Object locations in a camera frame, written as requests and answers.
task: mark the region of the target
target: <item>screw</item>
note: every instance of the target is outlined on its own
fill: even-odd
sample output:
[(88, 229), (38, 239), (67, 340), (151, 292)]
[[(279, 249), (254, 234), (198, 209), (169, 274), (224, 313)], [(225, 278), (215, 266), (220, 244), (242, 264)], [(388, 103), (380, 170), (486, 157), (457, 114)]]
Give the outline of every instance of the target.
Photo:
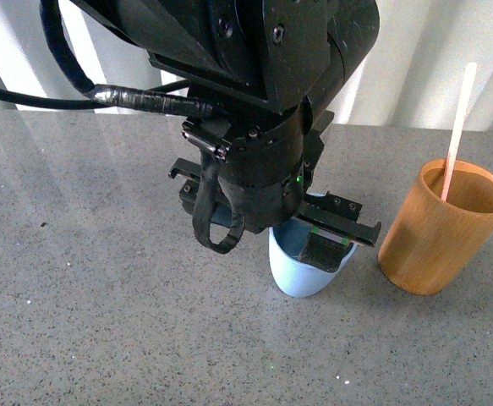
[(233, 22), (220, 17), (218, 20), (218, 34), (226, 38), (231, 38), (233, 35)]
[(272, 30), (272, 42), (274, 42), (275, 45), (280, 45), (283, 40), (283, 34), (286, 30), (283, 28), (283, 25), (277, 25), (274, 27), (274, 30)]
[(260, 134), (260, 131), (256, 128), (256, 127), (253, 127), (251, 129), (248, 130), (248, 136), (250, 138), (257, 138)]
[(219, 145), (214, 150), (214, 156), (218, 159), (225, 161), (228, 151), (229, 151), (229, 148), (226, 148), (224, 146)]

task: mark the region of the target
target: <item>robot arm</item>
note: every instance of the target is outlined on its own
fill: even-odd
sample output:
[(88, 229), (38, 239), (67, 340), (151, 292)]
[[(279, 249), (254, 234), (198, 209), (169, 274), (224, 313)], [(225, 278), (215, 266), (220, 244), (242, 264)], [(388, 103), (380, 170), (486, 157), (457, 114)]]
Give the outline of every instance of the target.
[[(332, 119), (326, 108), (377, 37), (374, 0), (73, 1), (144, 48), (153, 66), (186, 78), (189, 100), (220, 112), (182, 113), (201, 164), (178, 159), (170, 172), (187, 178), (180, 197), (204, 246), (227, 253), (244, 230), (293, 216), (336, 236), (334, 244), (374, 245), (381, 225), (357, 224), (359, 203), (306, 194)], [(104, 97), (95, 100), (109, 103)], [(128, 98), (117, 91), (113, 102)], [(219, 244), (212, 223), (229, 228)], [(322, 256), (309, 261), (323, 267)]]

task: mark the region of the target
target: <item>black strap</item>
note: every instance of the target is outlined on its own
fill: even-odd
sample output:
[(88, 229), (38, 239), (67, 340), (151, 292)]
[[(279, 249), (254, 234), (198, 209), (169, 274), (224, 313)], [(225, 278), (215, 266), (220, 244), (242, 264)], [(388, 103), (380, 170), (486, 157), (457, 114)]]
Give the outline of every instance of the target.
[(219, 243), (211, 241), (211, 219), (216, 203), (216, 189), (218, 187), (218, 173), (220, 161), (208, 152), (201, 152), (201, 181), (197, 199), (194, 205), (194, 233), (197, 240), (205, 247), (227, 254), (237, 245), (243, 236), (244, 216), (241, 216), (231, 207), (231, 227), (226, 237)]

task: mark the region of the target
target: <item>black cable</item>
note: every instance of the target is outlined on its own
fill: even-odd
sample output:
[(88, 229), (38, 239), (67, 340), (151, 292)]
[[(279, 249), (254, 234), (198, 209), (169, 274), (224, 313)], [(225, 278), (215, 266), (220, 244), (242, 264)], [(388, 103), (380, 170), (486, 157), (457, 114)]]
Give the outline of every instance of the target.
[(58, 0), (41, 0), (40, 16), (49, 51), (69, 82), (84, 96), (108, 106), (126, 107), (145, 112), (191, 118), (226, 115), (220, 107), (193, 97), (169, 96), (157, 91), (142, 91), (115, 85), (94, 85), (66, 42)]
[(63, 74), (73, 87), (83, 95), (94, 89), (94, 82), (86, 76), (74, 53), (69, 49), (63, 33), (62, 15), (58, 0), (41, 0), (40, 16), (47, 46)]
[(92, 100), (47, 99), (45, 97), (24, 95), (22, 93), (6, 91), (4, 89), (0, 89), (0, 100), (2, 102), (22, 104), (23, 106), (53, 108), (57, 110), (88, 110), (109, 107)]

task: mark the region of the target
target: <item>cup rim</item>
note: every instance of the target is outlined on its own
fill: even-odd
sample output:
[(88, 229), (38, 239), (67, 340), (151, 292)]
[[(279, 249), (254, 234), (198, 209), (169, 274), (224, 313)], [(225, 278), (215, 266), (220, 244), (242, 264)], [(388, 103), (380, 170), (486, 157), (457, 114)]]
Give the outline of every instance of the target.
[[(283, 254), (286, 257), (286, 260), (291, 261), (292, 264), (294, 264), (296, 266), (301, 266), (301, 267), (303, 267), (304, 270), (310, 270), (310, 269), (312, 269), (312, 270), (316, 270), (316, 271), (320, 271), (320, 272), (324, 272), (324, 273), (328, 273), (328, 274), (332, 274), (332, 273), (337, 274), (338, 273), (338, 272), (327, 272), (327, 271), (323, 271), (320, 268), (317, 268), (317, 267), (315, 267), (313, 265), (310, 265), (310, 264), (305, 264), (304, 262), (295, 260), (293, 257), (289, 256), (288, 253), (286, 251), (284, 251), (284, 249), (282, 248), (282, 246), (280, 245), (280, 243), (278, 243), (277, 236), (274, 234), (274, 227), (270, 227), (269, 228), (269, 238), (274, 240), (274, 242), (278, 246), (278, 249), (280, 250), (280, 253)], [(350, 244), (352, 245), (352, 247), (349, 250), (349, 252), (342, 258), (342, 261), (349, 254), (352, 254), (355, 251), (355, 248), (357, 247), (357, 244), (355, 244), (355, 243), (350, 243)]]
[[(479, 217), (493, 217), (493, 212), (480, 213), (477, 211), (466, 210), (461, 207), (452, 205), (451, 203), (447, 203), (446, 201), (442, 200), (440, 196), (436, 195), (432, 190), (430, 190), (429, 186), (425, 182), (425, 174), (431, 171), (432, 169), (443, 169), (445, 167), (445, 162), (446, 162), (445, 158), (433, 159), (431, 161), (426, 162), (419, 170), (419, 175), (418, 175), (419, 181), (421, 185), (427, 190), (427, 193), (432, 197), (434, 197), (438, 202), (442, 203), (442, 205), (448, 210), (465, 212), (469, 215), (475, 215)], [(455, 161), (455, 170), (463, 170), (465, 168), (473, 169), (474, 173), (484, 176), (485, 178), (489, 179), (493, 183), (493, 173), (488, 169), (485, 169), (484, 167), (481, 167), (480, 165), (477, 165), (472, 162), (467, 162), (459, 159)]]

